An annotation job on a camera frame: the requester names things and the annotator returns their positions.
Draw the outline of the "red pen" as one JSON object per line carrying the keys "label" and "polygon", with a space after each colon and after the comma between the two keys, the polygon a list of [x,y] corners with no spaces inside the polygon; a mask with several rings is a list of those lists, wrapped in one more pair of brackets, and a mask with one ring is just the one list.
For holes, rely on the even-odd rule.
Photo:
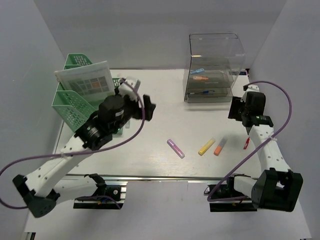
{"label": "red pen", "polygon": [[248,137],[246,142],[245,142],[245,145],[243,147],[244,150],[246,150],[248,148],[249,143],[250,143],[250,138]]}

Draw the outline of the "document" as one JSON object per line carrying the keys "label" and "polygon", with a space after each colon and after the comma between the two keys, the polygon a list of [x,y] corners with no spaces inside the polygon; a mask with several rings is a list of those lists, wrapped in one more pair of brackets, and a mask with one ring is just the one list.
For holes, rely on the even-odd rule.
{"label": "document", "polygon": [[64,90],[74,91],[88,102],[104,100],[115,93],[115,84],[107,61],[58,70],[54,74]]}

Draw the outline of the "blue ballpoint pen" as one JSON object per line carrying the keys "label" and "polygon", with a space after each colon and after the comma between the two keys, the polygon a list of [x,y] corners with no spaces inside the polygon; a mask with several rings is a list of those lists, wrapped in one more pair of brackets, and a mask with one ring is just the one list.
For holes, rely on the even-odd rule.
{"label": "blue ballpoint pen", "polygon": [[204,90],[204,91],[196,91],[196,92],[190,92],[188,95],[202,95],[202,94],[212,94],[215,93],[214,90]]}

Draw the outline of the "blue highlighter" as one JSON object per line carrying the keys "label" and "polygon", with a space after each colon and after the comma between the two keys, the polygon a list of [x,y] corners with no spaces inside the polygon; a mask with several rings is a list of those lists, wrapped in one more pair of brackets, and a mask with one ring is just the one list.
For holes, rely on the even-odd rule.
{"label": "blue highlighter", "polygon": [[205,70],[203,68],[199,68],[199,69],[190,71],[190,74],[194,75],[194,74],[201,74],[204,72],[205,72]]}

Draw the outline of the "purple highlighter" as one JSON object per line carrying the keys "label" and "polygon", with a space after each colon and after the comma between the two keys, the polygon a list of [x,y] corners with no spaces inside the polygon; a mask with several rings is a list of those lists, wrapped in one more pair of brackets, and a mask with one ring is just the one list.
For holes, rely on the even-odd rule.
{"label": "purple highlighter", "polygon": [[185,157],[185,154],[182,152],[182,150],[173,142],[172,139],[168,139],[167,144],[170,146],[170,148],[179,156],[180,159],[183,159]]}

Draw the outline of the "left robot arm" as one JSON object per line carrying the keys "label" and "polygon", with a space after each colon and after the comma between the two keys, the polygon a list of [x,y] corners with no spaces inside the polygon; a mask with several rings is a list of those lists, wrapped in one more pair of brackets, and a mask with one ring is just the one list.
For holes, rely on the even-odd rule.
{"label": "left robot arm", "polygon": [[120,188],[108,186],[97,173],[86,174],[80,180],[64,180],[64,176],[94,151],[112,141],[130,119],[150,121],[156,105],[149,95],[143,95],[143,108],[128,95],[108,96],[87,121],[62,148],[62,156],[45,162],[26,176],[17,175],[12,182],[28,210],[35,218],[41,218],[62,202],[79,199],[81,201],[119,201],[115,194]]}

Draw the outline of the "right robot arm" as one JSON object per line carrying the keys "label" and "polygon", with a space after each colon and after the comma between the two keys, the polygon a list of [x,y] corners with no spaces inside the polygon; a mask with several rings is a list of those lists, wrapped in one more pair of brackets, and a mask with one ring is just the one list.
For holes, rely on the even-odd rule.
{"label": "right robot arm", "polygon": [[272,136],[274,124],[264,115],[266,96],[247,89],[242,97],[233,97],[229,118],[240,121],[257,149],[261,175],[255,180],[235,175],[225,188],[226,195],[236,200],[245,195],[258,209],[292,212],[302,185],[302,175],[293,172],[283,158],[278,143]]}

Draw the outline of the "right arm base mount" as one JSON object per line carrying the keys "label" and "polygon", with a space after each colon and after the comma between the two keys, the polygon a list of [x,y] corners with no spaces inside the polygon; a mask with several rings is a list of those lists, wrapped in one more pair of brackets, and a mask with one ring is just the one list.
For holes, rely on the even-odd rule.
{"label": "right arm base mount", "polygon": [[219,189],[210,197],[211,200],[236,198],[234,200],[219,200],[209,203],[211,213],[240,213],[256,212],[257,209],[252,204],[250,198],[237,199],[244,197],[238,191],[231,189],[227,184],[222,184]]}

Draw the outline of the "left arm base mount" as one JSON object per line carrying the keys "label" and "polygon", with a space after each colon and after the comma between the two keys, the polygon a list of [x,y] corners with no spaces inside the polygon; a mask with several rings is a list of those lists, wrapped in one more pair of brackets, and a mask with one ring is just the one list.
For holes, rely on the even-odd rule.
{"label": "left arm base mount", "polygon": [[92,194],[82,193],[73,202],[74,209],[120,210],[125,202],[127,182],[107,181],[105,188]]}

